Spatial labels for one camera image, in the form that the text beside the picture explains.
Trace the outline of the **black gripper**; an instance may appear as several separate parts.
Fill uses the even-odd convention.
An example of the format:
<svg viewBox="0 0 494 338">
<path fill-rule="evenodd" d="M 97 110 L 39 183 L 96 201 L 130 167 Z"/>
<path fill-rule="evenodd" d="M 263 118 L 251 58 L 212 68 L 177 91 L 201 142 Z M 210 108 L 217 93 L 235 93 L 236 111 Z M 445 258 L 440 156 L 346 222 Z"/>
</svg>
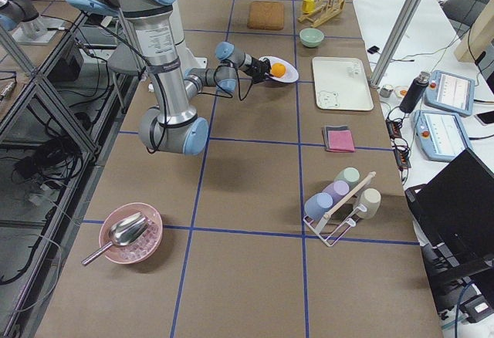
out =
<svg viewBox="0 0 494 338">
<path fill-rule="evenodd" d="M 261 83 L 271 77 L 271 62 L 269 59 L 259 60 L 252 58 L 249 75 L 252 83 Z"/>
</svg>

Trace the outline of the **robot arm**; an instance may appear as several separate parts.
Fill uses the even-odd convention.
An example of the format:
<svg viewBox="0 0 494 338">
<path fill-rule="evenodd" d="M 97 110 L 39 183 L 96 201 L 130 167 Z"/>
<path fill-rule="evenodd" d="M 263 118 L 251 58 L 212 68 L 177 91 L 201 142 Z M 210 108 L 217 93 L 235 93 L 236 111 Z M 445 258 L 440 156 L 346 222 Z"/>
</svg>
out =
<svg viewBox="0 0 494 338">
<path fill-rule="evenodd" d="M 268 60 L 259 60 L 229 42 L 217 45 L 216 69 L 185 68 L 188 50 L 178 50 L 170 17 L 176 0 L 66 0 L 81 11 L 120 15 L 130 28 L 131 49 L 142 58 L 157 99 L 142 118 L 139 137 L 148 150 L 196 155 L 208 139 L 208 121 L 190 104 L 205 87 L 235 91 L 238 72 L 260 83 L 271 74 Z"/>
</svg>

